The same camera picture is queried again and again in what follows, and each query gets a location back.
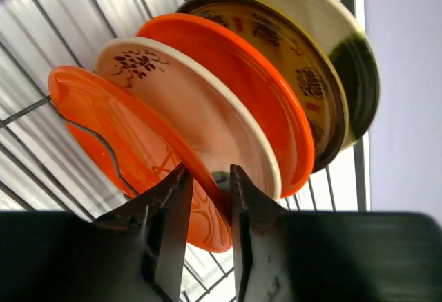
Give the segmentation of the yellow plate brown rim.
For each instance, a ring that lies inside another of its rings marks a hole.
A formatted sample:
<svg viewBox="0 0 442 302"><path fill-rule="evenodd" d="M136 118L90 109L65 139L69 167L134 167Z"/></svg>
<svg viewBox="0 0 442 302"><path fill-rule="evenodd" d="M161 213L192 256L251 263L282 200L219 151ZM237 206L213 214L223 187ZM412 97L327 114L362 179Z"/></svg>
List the yellow plate brown rim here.
<svg viewBox="0 0 442 302"><path fill-rule="evenodd" d="M318 44L295 21L259 0L188 0L177 10L228 28L278 69L311 127L313 171L329 165L346 142L349 109L338 73Z"/></svg>

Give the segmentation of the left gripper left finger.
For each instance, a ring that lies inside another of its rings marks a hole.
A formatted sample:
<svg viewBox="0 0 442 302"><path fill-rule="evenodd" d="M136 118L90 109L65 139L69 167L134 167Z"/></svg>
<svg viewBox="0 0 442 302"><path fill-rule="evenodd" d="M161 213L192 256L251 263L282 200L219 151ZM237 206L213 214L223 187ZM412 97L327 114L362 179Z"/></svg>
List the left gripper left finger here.
<svg viewBox="0 0 442 302"><path fill-rule="evenodd" d="M142 278L163 301L180 299L192 191L193 176L179 164L154 187L95 220L137 234Z"/></svg>

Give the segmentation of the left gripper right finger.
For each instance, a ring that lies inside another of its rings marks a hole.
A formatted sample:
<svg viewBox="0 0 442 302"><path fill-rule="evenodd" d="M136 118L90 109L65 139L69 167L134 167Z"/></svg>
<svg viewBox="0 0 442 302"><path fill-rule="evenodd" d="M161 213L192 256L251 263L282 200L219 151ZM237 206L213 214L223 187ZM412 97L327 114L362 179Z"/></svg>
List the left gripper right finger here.
<svg viewBox="0 0 442 302"><path fill-rule="evenodd" d="M237 300L288 301L287 246L282 237L288 211L236 164L230 168L230 190Z"/></svg>

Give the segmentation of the orange plate front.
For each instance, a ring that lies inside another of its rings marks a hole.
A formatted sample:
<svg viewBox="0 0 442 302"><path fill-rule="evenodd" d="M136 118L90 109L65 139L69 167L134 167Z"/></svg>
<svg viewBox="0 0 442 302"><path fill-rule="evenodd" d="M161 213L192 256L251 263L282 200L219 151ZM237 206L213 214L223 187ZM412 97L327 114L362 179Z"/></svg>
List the orange plate front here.
<svg viewBox="0 0 442 302"><path fill-rule="evenodd" d="M75 66L53 69L48 90L71 135L127 196L144 193L184 164L194 177L188 242L209 252L230 249L222 194L168 122L129 91Z"/></svg>

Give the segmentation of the pink floral plate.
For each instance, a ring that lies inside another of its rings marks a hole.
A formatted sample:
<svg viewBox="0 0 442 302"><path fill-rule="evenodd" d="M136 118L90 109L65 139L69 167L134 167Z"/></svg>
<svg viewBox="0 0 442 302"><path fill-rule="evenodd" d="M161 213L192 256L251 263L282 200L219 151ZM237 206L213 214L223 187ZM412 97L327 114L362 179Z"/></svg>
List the pink floral plate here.
<svg viewBox="0 0 442 302"><path fill-rule="evenodd" d="M131 37L108 42L99 52L95 72L169 122L219 187L227 188L235 164L270 199L279 199L280 169L265 133L238 97L203 65L159 41Z"/></svg>

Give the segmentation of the orange plate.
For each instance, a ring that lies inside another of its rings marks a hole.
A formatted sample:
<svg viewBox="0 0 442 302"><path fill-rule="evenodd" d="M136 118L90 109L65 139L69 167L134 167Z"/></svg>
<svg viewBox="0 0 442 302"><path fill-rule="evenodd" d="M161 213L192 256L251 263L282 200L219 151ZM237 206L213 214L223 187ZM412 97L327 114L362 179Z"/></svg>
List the orange plate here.
<svg viewBox="0 0 442 302"><path fill-rule="evenodd" d="M129 91L75 66L53 69L48 90L71 135L127 196L144 193L184 164L194 177L188 242L209 252L230 249L222 194L168 122Z"/></svg>
<svg viewBox="0 0 442 302"><path fill-rule="evenodd" d="M171 46L222 81L246 106L276 155L281 196L294 195L314 166L314 143L303 108L277 68L230 30L227 22L170 13L153 17L137 36Z"/></svg>

